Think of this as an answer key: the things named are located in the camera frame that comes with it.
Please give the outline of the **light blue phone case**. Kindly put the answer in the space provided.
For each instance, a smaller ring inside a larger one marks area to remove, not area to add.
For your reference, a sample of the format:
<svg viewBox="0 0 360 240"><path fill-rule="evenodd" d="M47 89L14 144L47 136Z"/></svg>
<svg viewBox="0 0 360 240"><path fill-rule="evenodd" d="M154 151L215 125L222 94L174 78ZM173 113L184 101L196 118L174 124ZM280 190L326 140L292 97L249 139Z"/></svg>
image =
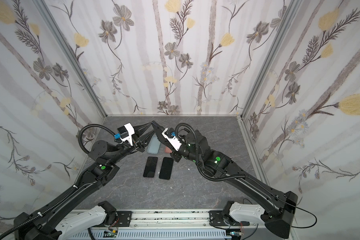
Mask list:
<svg viewBox="0 0 360 240"><path fill-rule="evenodd" d="M154 134L148 144L147 152L149 154L156 155L159 152L161 142L159 141L156 134Z"/></svg>

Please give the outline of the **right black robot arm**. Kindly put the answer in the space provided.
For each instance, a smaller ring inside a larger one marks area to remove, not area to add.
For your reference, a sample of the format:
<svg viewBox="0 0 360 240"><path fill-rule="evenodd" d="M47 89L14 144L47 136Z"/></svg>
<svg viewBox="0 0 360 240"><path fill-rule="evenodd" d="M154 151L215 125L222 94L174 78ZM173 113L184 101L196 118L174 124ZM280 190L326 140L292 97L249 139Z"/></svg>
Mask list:
<svg viewBox="0 0 360 240"><path fill-rule="evenodd" d="M213 150L207 138L189 124L179 123L175 128L164 128L155 121L151 124L159 141L171 149L177 162L181 158L193 161L205 179L227 182L245 193L263 208L260 220L265 227L279 238L289 238L299 209L295 193L283 193L250 175L229 156Z"/></svg>

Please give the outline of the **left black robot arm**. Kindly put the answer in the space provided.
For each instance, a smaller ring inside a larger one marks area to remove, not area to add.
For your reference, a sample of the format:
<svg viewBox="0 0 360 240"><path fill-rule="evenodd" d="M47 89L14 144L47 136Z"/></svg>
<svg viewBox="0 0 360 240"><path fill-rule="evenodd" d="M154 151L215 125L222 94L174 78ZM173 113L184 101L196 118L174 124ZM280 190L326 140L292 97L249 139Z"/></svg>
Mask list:
<svg viewBox="0 0 360 240"><path fill-rule="evenodd" d="M58 224L94 192L110 182L119 171L117 162L136 152L143 152L151 140L154 131L147 133L151 123L133 127L126 124L114 133L99 124L89 124L78 132L80 148L94 163L81 172L76 182L50 203L32 214L20 214L15 218L14 227L0 235L0 240L14 234L17 240L57 240L63 236L57 230ZM83 134L91 128L99 128L111 134L115 144L97 141L89 151L83 144Z"/></svg>

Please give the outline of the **pink phone case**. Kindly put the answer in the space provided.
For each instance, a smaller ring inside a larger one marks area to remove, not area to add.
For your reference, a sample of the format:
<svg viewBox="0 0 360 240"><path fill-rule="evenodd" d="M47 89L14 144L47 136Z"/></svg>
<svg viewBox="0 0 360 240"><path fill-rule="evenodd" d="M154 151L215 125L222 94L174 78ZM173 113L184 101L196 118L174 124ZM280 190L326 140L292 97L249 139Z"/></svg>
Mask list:
<svg viewBox="0 0 360 240"><path fill-rule="evenodd" d="M172 153L172 150L169 147L165 147L165 153L170 154Z"/></svg>

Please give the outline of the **black phone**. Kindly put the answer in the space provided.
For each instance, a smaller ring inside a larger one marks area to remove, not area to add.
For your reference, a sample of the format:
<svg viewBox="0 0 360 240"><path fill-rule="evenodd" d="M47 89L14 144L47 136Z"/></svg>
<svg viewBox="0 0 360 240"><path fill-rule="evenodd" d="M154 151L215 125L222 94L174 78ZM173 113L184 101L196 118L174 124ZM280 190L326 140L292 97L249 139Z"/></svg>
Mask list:
<svg viewBox="0 0 360 240"><path fill-rule="evenodd" d="M144 178L153 178L155 176L158 163L158 157L148 157L143 172Z"/></svg>

